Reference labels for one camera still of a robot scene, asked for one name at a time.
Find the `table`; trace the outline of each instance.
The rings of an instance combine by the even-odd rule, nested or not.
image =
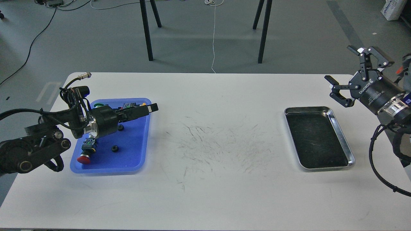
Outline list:
[[[73,73],[66,81],[75,78]],[[347,82],[351,75],[332,75]],[[74,174],[66,167],[19,174],[0,208],[0,227],[128,230],[409,230],[411,200],[373,174],[369,139],[379,124],[363,105],[331,99],[324,74],[92,73],[90,101],[146,97],[146,162],[134,174]],[[284,109],[333,109],[356,158],[347,170],[298,166]],[[66,106],[60,99],[53,111]],[[63,130],[72,143],[68,130]],[[386,136],[375,165],[411,183]]]

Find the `concrete floor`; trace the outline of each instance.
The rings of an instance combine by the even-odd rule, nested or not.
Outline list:
[[[77,0],[66,9],[85,2]],[[93,6],[127,2],[132,0],[97,0]],[[411,52],[411,32],[404,22],[386,21],[380,13],[384,4],[383,0],[274,1],[263,63],[258,64],[264,13],[257,30],[252,30],[258,2],[225,0],[215,9],[214,70],[354,74],[359,62],[346,49],[351,44],[378,46],[385,51],[396,63],[384,74],[395,79],[401,57]],[[155,59],[152,62],[147,58],[138,4],[108,10],[96,10],[90,5],[74,11],[58,10],[49,28],[34,43],[27,65],[0,85],[0,111],[49,110],[57,97],[54,87],[39,97],[41,91],[46,84],[62,86],[72,72],[212,73],[214,8],[201,0],[158,1],[157,8],[162,28],[156,27],[147,4]],[[47,25],[54,9],[33,1],[0,0],[0,10],[6,16],[0,21],[2,81],[24,63],[31,41]],[[0,141],[25,136],[23,128],[36,122],[37,115],[31,113],[4,119],[0,122]],[[14,178],[15,174],[0,178],[0,204]]]

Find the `metal tray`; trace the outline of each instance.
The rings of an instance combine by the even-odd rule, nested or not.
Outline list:
[[[331,170],[355,164],[353,153],[330,108],[291,107],[284,113],[303,168]]]

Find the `black cable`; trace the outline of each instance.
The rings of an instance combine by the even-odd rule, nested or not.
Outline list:
[[[55,12],[56,12],[56,11],[57,11],[57,8],[54,9],[53,16],[51,17],[51,19],[50,19],[50,21],[48,22],[47,26],[46,26],[46,27],[33,39],[33,41],[31,42],[30,48],[29,48],[29,50],[28,50],[28,55],[27,55],[26,61],[23,63],[23,65],[22,65],[17,71],[15,71],[13,74],[11,74],[9,77],[7,77],[5,80],[3,80],[3,81],[0,83],[0,85],[2,85],[7,79],[11,78],[14,74],[16,74],[18,71],[20,71],[20,70],[26,65],[26,63],[27,63],[27,61],[28,61],[28,58],[30,57],[31,47],[33,46],[34,41],[36,40],[37,37],[39,37],[39,36],[48,28],[48,26],[50,25],[51,21],[52,21],[53,18],[54,18],[54,15],[55,15]]]
[[[89,3],[89,2],[91,2],[91,0],[89,0],[88,2],[84,3],[83,5],[81,5],[81,6],[77,7],[77,8],[74,8],[74,9],[60,9],[60,8],[59,8],[59,10],[71,11],[71,10],[79,9],[79,8],[82,8],[83,6],[85,6],[85,5],[86,5],[87,3]]]
[[[370,142],[370,144],[369,144],[369,152],[368,152],[368,154],[369,154],[369,163],[371,164],[371,168],[372,168],[374,174],[377,176],[377,178],[378,178],[383,184],[385,184],[385,185],[388,186],[390,189],[392,189],[393,192],[399,192],[399,193],[401,193],[401,194],[403,194],[403,195],[411,196],[411,192],[408,192],[408,191],[406,191],[406,190],[404,190],[404,189],[401,189],[401,188],[399,188],[399,187],[397,187],[397,186],[389,183],[386,179],[384,179],[384,178],[377,172],[377,170],[375,169],[375,166],[374,166],[374,161],[373,161],[373,159],[372,159],[372,151],[374,150],[374,143],[375,143],[375,141],[377,140],[377,137],[378,137],[385,129],[387,129],[389,126],[390,126],[390,124],[388,124],[388,125],[379,125],[379,126],[377,126],[377,128],[375,129],[374,134],[373,134],[373,136],[372,136],[372,138],[371,138],[371,142]]]

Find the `black table leg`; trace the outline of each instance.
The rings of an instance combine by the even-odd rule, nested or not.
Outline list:
[[[258,63],[263,63],[264,47],[266,46],[268,22],[270,20],[272,0],[267,0],[266,15],[264,16],[263,34],[261,36],[260,51],[258,54]]]
[[[264,0],[258,3],[256,18],[254,19],[253,30],[257,29],[258,20],[260,19],[261,10],[263,9]]]
[[[155,21],[157,22],[157,27],[161,27],[160,17],[158,16],[157,7],[155,5],[155,0],[150,0],[151,8],[153,8]]]
[[[153,51],[151,49],[150,31],[148,29],[147,10],[145,8],[145,1],[140,1],[141,16],[143,17],[143,27],[145,35],[145,43],[147,45],[148,60],[153,61]]]

